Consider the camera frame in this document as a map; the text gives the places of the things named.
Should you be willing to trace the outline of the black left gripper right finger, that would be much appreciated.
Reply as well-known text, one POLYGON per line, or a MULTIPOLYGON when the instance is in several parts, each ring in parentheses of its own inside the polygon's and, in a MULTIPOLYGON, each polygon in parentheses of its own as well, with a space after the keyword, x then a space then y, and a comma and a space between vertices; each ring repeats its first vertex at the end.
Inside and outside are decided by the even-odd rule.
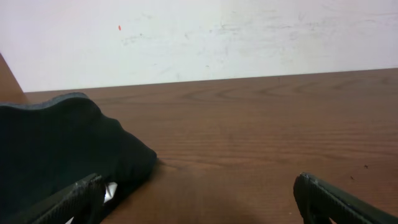
POLYGON ((309 173, 296 177, 293 193, 304 224, 397 224, 397 217, 309 173))

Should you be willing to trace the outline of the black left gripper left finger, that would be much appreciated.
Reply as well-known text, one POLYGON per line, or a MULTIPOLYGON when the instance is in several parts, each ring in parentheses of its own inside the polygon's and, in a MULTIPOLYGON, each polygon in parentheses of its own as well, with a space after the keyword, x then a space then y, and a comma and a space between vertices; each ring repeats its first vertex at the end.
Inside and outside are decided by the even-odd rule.
POLYGON ((12 217, 13 223, 99 223, 105 184, 91 174, 12 217))

